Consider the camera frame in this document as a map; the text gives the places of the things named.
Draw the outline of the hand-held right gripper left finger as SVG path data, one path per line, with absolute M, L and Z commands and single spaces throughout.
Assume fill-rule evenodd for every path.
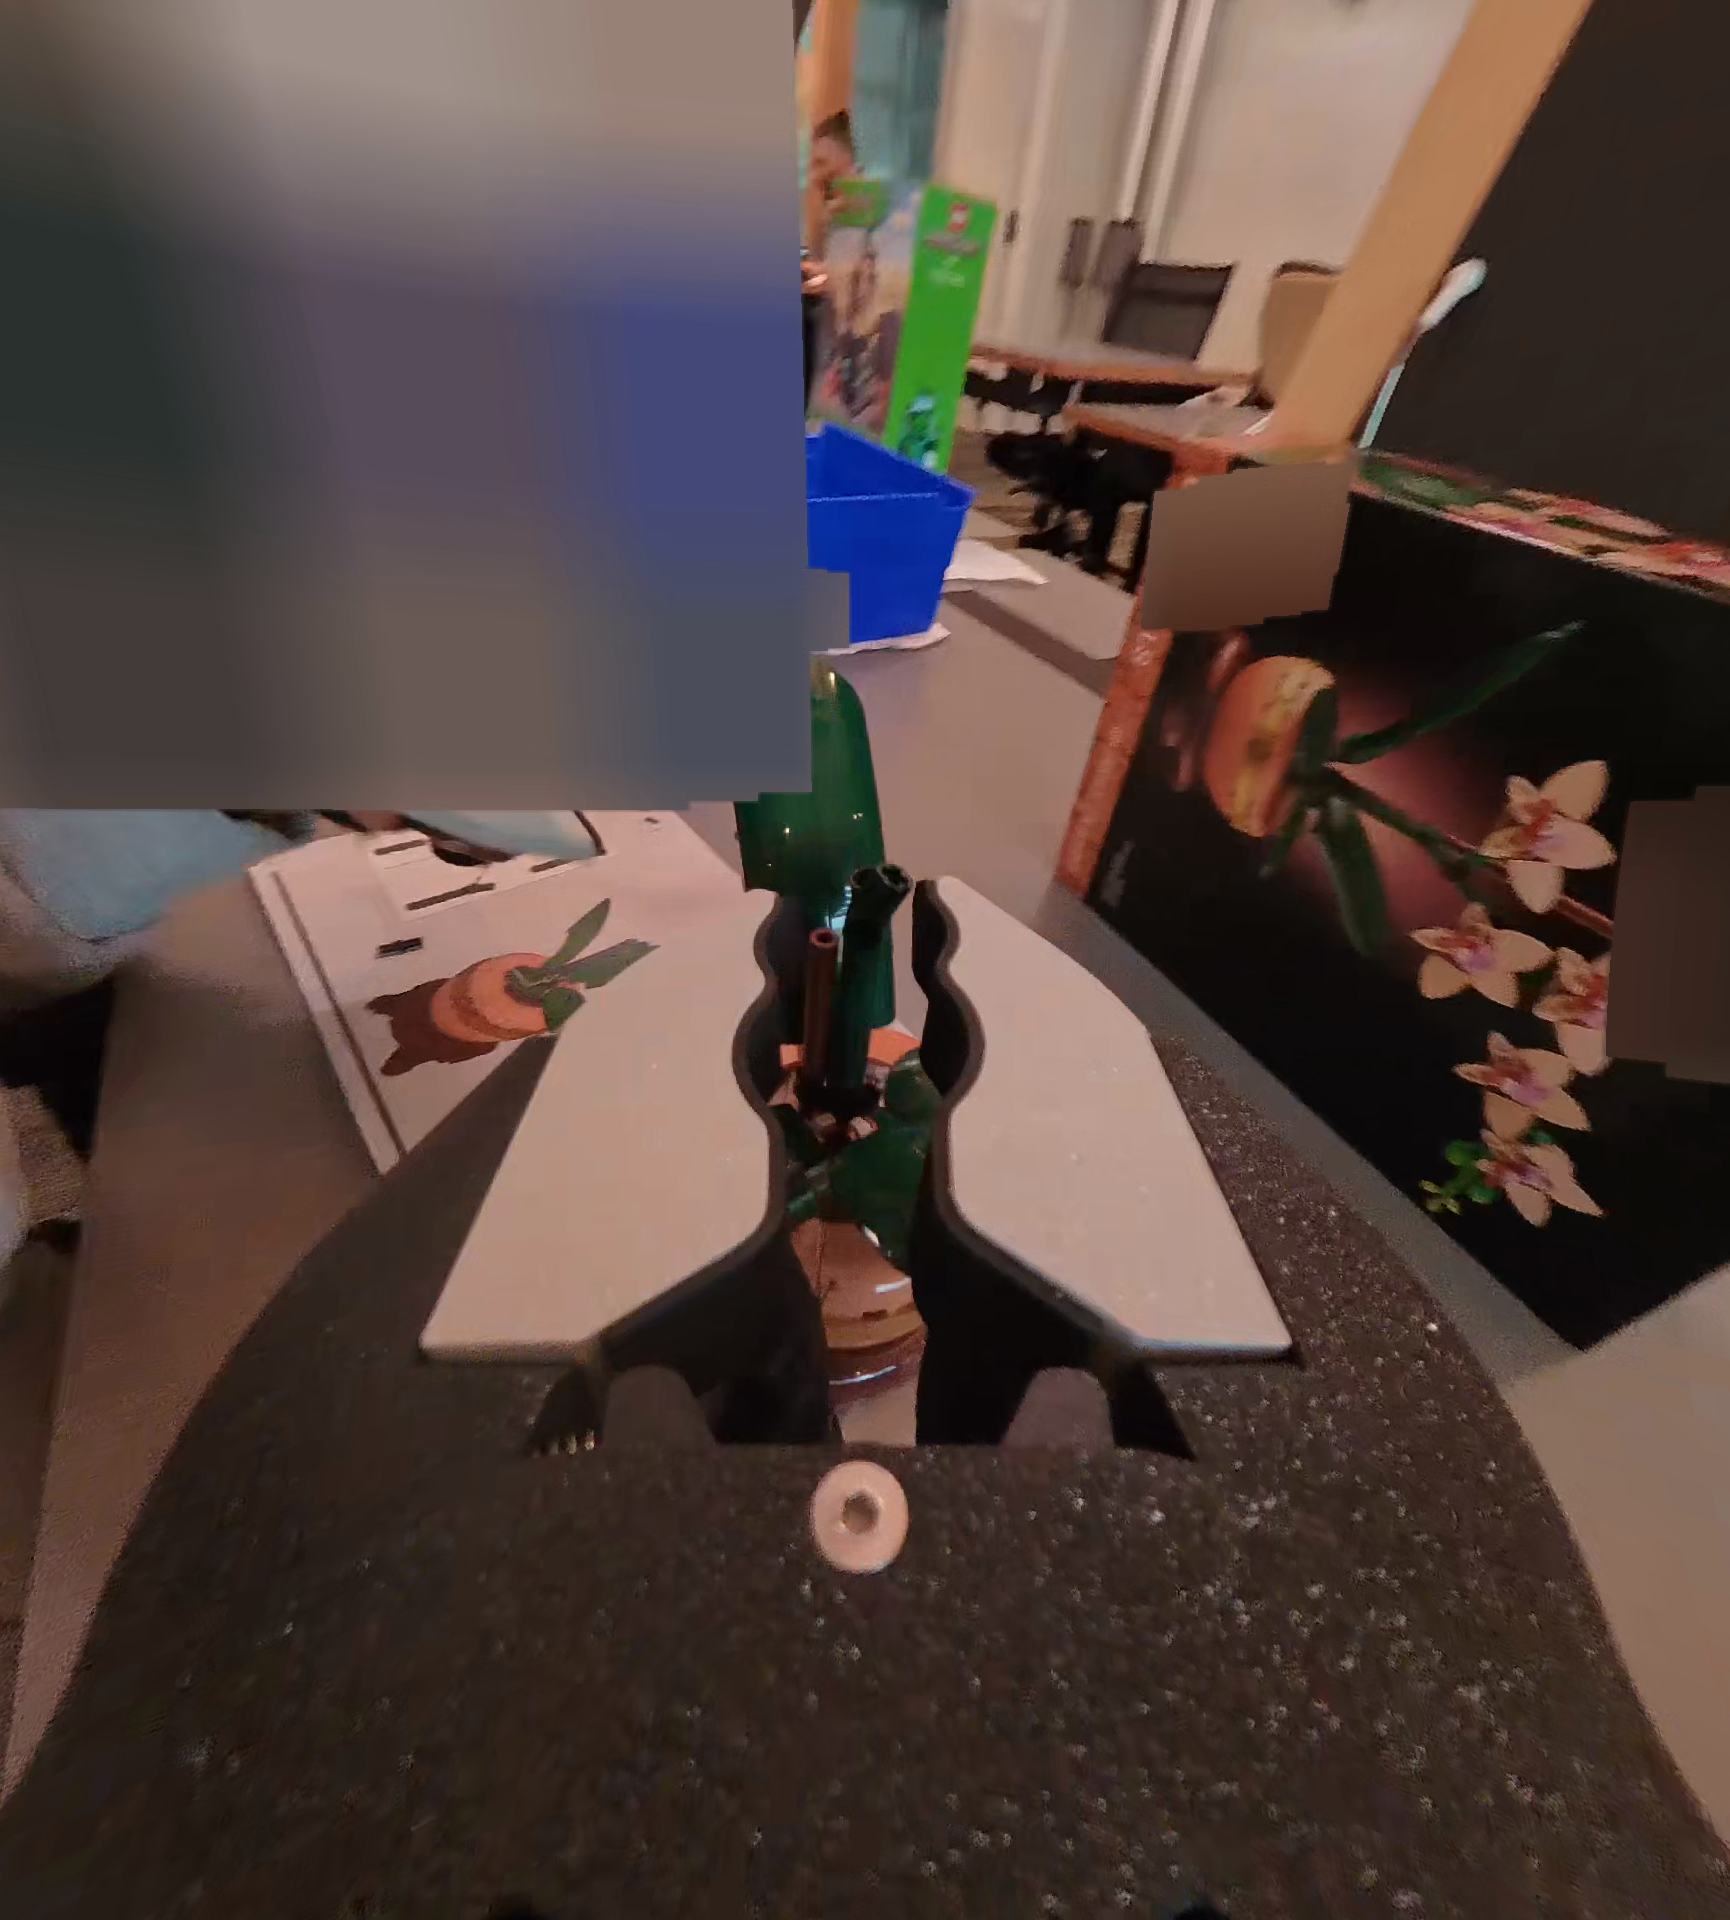
M 773 1136 L 735 1069 L 767 986 L 746 889 L 575 1014 L 421 1332 L 436 1361 L 582 1357 L 733 1256 L 773 1200 Z

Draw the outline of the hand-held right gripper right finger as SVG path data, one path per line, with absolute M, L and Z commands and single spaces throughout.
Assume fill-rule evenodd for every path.
M 1138 1015 L 957 876 L 910 906 L 949 1247 L 1143 1361 L 1294 1339 Z

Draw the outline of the toy brick orchid plant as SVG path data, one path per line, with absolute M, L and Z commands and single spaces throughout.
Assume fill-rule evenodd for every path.
M 926 1324 L 913 1247 L 941 1093 L 896 1022 L 895 933 L 913 876 L 887 849 L 862 702 L 810 671 L 810 786 L 735 806 L 742 877 L 769 894 L 770 1038 L 757 1087 L 782 1133 L 784 1222 L 823 1327 L 839 1427 L 893 1425 Z

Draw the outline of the grey desk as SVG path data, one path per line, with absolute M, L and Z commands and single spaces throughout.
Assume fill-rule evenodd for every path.
M 931 648 L 849 664 L 890 851 L 974 883 L 1189 1043 L 1428 1284 L 1512 1406 L 1637 1691 L 1730 1845 L 1730 1266 L 1567 1348 L 1054 880 L 1132 599 L 1039 567 L 1040 588 L 951 595 Z M 202 1389 L 372 1175 L 251 886 L 183 900 L 117 994 L 5 1791 Z

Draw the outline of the black flower toy set box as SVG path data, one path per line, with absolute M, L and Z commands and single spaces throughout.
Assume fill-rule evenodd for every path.
M 1330 599 L 1151 641 L 1088 900 L 1552 1332 L 1730 1263 L 1730 1059 L 1608 1015 L 1623 856 L 1730 1019 L 1730 548 L 1372 458 Z

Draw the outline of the white instruction booklet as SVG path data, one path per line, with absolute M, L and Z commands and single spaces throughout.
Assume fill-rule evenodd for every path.
M 519 1045 L 717 917 L 740 876 L 675 811 L 338 828 L 253 889 L 357 1132 L 393 1169 Z

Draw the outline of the white paper sheet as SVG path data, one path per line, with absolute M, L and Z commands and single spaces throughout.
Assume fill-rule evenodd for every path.
M 949 602 L 968 599 L 989 588 L 1039 591 L 1048 584 L 1046 572 L 1008 548 L 987 539 L 959 539 L 937 580 L 926 572 L 915 573 L 909 584 L 896 584 L 889 572 L 866 575 L 864 586 L 870 591 L 853 588 L 847 639 L 823 648 L 820 653 L 827 660 L 849 660 L 925 651 L 949 637 L 942 618 Z

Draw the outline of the blue plastic bin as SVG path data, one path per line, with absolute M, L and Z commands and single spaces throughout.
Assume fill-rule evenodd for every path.
M 849 584 L 847 648 L 931 632 L 974 488 L 839 423 L 804 432 L 806 566 Z

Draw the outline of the wooden office table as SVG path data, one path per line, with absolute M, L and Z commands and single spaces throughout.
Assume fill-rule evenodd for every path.
M 1164 406 L 1223 390 L 1245 395 L 1254 384 L 1253 370 L 1143 348 L 978 342 L 971 351 L 964 395 L 976 406 L 1052 420 L 1082 401 Z

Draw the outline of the black office chair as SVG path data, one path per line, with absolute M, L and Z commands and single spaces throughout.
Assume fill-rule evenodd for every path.
M 1137 259 L 1107 302 L 1099 338 L 1111 348 L 1195 362 L 1232 276 L 1228 261 Z

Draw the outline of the green toy set box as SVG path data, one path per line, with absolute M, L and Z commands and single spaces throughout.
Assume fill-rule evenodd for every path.
M 951 466 L 997 225 L 997 204 L 937 181 L 836 184 L 810 425 L 845 425 L 931 472 Z

